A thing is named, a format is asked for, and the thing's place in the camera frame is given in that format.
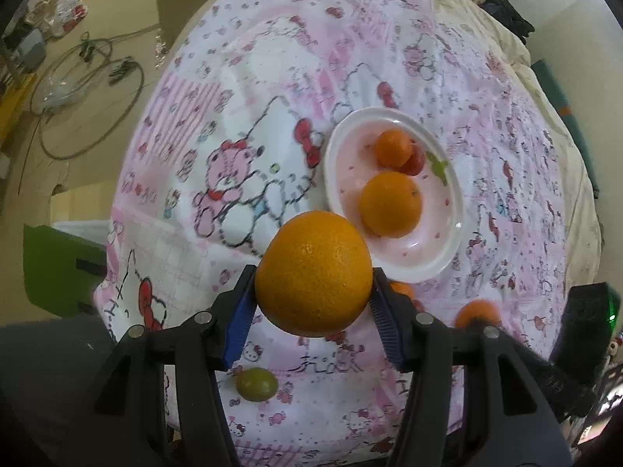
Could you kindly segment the dark clothes by wall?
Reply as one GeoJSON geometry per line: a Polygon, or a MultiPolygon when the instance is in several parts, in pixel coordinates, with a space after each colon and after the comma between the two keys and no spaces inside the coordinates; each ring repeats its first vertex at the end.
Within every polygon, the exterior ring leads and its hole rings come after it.
{"type": "Polygon", "coordinates": [[[511,31],[522,43],[526,43],[529,35],[535,31],[534,26],[515,10],[509,0],[482,0],[478,6],[511,31]]]}

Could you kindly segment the small mandarin back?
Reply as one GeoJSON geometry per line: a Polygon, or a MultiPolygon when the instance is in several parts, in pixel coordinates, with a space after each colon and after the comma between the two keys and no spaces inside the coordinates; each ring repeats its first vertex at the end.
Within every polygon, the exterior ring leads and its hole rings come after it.
{"type": "Polygon", "coordinates": [[[411,138],[402,130],[386,130],[375,140],[374,154],[377,162],[383,167],[399,169],[412,156],[411,138]]]}

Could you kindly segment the red cherry tomato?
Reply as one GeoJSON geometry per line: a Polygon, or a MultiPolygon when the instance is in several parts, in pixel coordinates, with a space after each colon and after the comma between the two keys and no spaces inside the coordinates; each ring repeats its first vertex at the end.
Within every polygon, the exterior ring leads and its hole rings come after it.
{"type": "Polygon", "coordinates": [[[399,172],[409,176],[417,176],[426,165],[427,155],[426,151],[423,150],[422,146],[418,142],[412,140],[411,144],[411,156],[399,169],[399,172]]]}

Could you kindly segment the pink strawberry plate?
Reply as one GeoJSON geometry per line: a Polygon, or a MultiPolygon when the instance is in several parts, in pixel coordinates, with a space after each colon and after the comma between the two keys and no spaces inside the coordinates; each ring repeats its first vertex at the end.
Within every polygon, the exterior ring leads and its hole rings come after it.
{"type": "Polygon", "coordinates": [[[366,107],[336,125],[323,158],[331,210],[394,281],[442,273],[464,238],[464,195],[439,140],[413,118],[366,107]]]}

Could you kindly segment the teal headboard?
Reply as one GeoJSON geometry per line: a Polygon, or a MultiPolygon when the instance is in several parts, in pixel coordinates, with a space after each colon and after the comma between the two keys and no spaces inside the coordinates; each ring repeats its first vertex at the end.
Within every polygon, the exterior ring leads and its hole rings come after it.
{"type": "Polygon", "coordinates": [[[575,146],[579,149],[592,186],[593,197],[598,199],[600,197],[601,190],[597,182],[595,168],[593,167],[587,142],[584,138],[579,122],[577,121],[577,117],[574,116],[568,97],[566,96],[562,86],[559,84],[559,81],[557,81],[553,76],[551,68],[548,63],[544,61],[544,59],[535,61],[534,64],[531,65],[531,68],[533,69],[535,76],[537,76],[537,80],[539,81],[540,87],[544,91],[549,104],[552,105],[555,112],[561,117],[564,125],[566,125],[566,128],[571,135],[572,140],[574,141],[575,146]]]}

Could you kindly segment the hello kitty pink bedsheet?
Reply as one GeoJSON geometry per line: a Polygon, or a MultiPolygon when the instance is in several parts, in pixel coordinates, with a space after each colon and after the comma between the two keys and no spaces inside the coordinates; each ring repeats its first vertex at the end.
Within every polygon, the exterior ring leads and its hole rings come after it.
{"type": "Polygon", "coordinates": [[[438,141],[427,211],[368,238],[446,324],[474,299],[548,356],[565,308],[558,156],[504,30],[468,1],[215,0],[173,55],[123,163],[94,296],[114,339],[207,309],[291,217],[360,223],[374,141],[410,116],[438,141]]]}

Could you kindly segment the cream duvet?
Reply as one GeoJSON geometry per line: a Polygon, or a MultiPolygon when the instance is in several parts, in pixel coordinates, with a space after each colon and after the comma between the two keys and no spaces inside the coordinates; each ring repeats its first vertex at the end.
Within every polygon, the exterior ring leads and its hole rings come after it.
{"type": "Polygon", "coordinates": [[[470,28],[469,34],[492,52],[500,54],[505,72],[515,86],[523,86],[539,110],[558,154],[565,201],[566,266],[568,287],[597,280],[602,255],[602,234],[595,198],[584,160],[561,116],[548,101],[528,65],[528,49],[511,31],[469,0],[433,0],[433,6],[470,28]]]}

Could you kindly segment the green tomato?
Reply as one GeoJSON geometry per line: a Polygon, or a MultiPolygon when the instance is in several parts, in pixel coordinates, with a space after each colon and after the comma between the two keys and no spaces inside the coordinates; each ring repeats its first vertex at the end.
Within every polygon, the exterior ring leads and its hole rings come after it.
{"type": "Polygon", "coordinates": [[[236,391],[248,402],[265,402],[279,390],[277,378],[267,369],[254,367],[236,375],[236,391]]]}

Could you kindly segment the small mandarin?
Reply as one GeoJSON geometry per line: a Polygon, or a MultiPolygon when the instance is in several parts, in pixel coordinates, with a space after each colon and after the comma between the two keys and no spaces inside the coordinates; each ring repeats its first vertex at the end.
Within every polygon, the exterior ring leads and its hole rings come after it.
{"type": "Polygon", "coordinates": [[[389,285],[395,293],[409,297],[411,300],[415,299],[415,292],[410,284],[402,281],[390,281],[389,285]]]}
{"type": "Polygon", "coordinates": [[[375,140],[374,154],[377,162],[383,167],[399,169],[412,156],[411,138],[402,130],[386,130],[375,140]]]}
{"type": "Polygon", "coordinates": [[[459,310],[454,320],[454,327],[466,330],[474,321],[497,326],[502,321],[500,310],[494,302],[487,299],[473,299],[459,310]]]}

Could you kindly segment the large orange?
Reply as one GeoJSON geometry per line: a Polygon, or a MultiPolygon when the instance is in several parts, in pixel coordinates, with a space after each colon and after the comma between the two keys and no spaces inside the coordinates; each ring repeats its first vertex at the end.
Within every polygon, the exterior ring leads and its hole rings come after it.
{"type": "Polygon", "coordinates": [[[363,226],[374,235],[402,238],[418,226],[423,197],[410,176],[384,171],[361,190],[358,210],[363,226]]]}
{"type": "Polygon", "coordinates": [[[346,329],[373,287],[368,246],[345,218],[310,211],[288,220],[255,271],[262,313],[281,330],[325,337],[346,329]]]}

